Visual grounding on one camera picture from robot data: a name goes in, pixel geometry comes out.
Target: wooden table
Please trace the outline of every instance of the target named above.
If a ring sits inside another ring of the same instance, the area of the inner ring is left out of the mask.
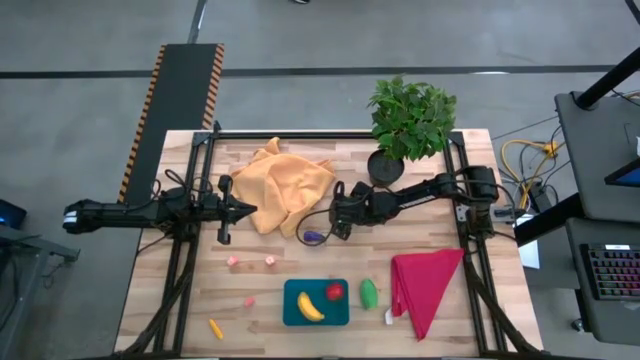
[[[463,130],[470,164],[496,169],[496,160],[487,130]],[[172,187],[164,176],[173,169],[186,171],[193,131],[170,131],[158,168],[163,188]],[[216,184],[221,174],[246,165],[263,140],[216,141],[210,180]],[[349,192],[358,180],[367,181],[366,160],[376,148],[373,140],[283,140],[281,151],[313,161],[333,160],[336,177]],[[441,154],[415,163],[405,162],[402,178],[392,186],[400,189],[445,172]],[[315,207],[327,208],[330,191]],[[313,220],[326,226],[326,216]],[[396,254],[433,252],[458,248],[451,201],[438,200],[404,211],[385,226],[355,227],[351,238],[330,238],[326,246],[306,247],[295,238],[285,239],[278,230],[259,235],[248,218],[231,227],[231,245],[216,241],[217,223],[205,223],[185,330],[183,356],[197,357],[318,357],[318,356],[465,356],[477,355],[467,287],[460,265],[454,274],[429,333],[416,342],[406,314],[392,326],[384,324],[390,303],[390,260]],[[511,233],[508,227],[497,226]],[[159,238],[157,230],[145,230],[140,246]],[[534,346],[542,348],[529,290],[520,263],[518,248],[510,239],[496,236],[487,243],[498,301],[520,332]],[[160,306],[171,241],[163,241],[137,259],[116,343],[116,350],[130,345]],[[240,263],[229,268],[226,260],[235,255]],[[268,267],[264,259],[274,256],[277,264]],[[349,282],[351,321],[344,327],[286,327],[282,323],[283,285],[293,278],[344,278]],[[358,288],[371,278],[379,289],[379,306],[365,311]],[[255,305],[243,307],[253,296]],[[215,319],[224,331],[224,340],[215,338],[208,319]],[[170,319],[167,339],[173,339]],[[488,310],[483,321],[491,345]]]

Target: computer keyboard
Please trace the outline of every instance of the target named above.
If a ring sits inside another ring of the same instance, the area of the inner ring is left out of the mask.
[[[640,301],[640,247],[589,245],[583,249],[596,299]]]

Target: green leaves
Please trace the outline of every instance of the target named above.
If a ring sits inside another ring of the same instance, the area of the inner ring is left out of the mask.
[[[380,143],[380,145],[382,146],[389,146],[391,145],[392,141],[393,136],[391,134],[382,134],[382,136],[378,138],[378,143]]]
[[[442,151],[454,128],[455,96],[427,83],[405,84],[401,76],[378,80],[369,99],[372,133],[392,159],[412,161]]]

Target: black table leg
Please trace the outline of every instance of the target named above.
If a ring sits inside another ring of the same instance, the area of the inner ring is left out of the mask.
[[[515,227],[518,246],[526,245],[551,230],[564,226],[569,218],[584,218],[580,194],[575,193],[533,219]]]

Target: black plant pot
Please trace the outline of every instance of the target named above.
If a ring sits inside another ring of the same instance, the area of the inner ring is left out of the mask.
[[[369,156],[367,170],[373,185],[389,186],[402,176],[404,161],[391,160],[384,156],[384,150],[377,150]]]

